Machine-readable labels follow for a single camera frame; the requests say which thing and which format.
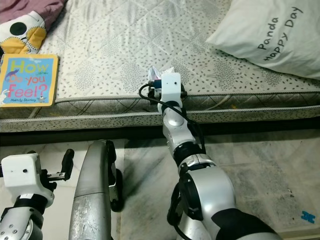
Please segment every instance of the tiled floor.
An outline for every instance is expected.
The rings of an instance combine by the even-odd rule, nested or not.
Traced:
[[[53,206],[44,214],[45,240],[67,240],[73,196],[91,142],[1,147],[0,159],[35,150],[42,168],[60,170],[68,148],[75,150],[72,177],[59,182]],[[114,240],[173,240],[166,222],[178,181],[166,140],[115,140],[117,167],[123,172],[125,207],[112,213]],[[255,214],[278,232],[319,231],[320,130],[218,135],[206,138],[207,154],[230,176],[237,206]],[[0,212],[12,203],[0,179]],[[301,219],[302,211],[315,223]]]

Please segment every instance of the children's book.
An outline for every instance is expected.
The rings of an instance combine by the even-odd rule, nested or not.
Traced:
[[[0,62],[0,108],[51,106],[58,61],[55,54],[4,54]]]

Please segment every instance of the patterned fabric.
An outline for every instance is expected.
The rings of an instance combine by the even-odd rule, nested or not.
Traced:
[[[294,108],[320,106],[320,93],[248,94],[188,96],[183,99],[188,111],[236,110],[256,108]],[[68,116],[115,115],[157,112],[157,105],[149,101],[133,99],[104,99],[58,102],[51,107],[6,108],[2,119],[45,118]]]
[[[320,116],[320,106],[189,111],[187,115],[190,119],[199,123],[293,120]],[[93,116],[4,119],[0,120],[0,132],[122,128],[161,126],[162,124],[163,117],[158,112],[139,112]]]
[[[175,67],[188,92],[183,105],[203,123],[317,116],[320,81],[260,68],[205,42],[229,6],[69,0],[39,51],[60,56],[55,105],[0,108],[0,131],[160,125],[156,106],[138,96],[152,65]]]

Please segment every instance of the mattress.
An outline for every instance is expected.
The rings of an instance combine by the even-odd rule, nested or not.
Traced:
[[[1,132],[162,124],[140,99],[148,69],[174,67],[200,123],[320,116],[320,81],[273,72],[207,44],[230,0],[69,0],[39,53],[60,57],[55,104],[0,108]]]

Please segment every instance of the white pillow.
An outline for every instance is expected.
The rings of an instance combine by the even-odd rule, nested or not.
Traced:
[[[233,0],[207,43],[264,68],[320,80],[320,0]]]

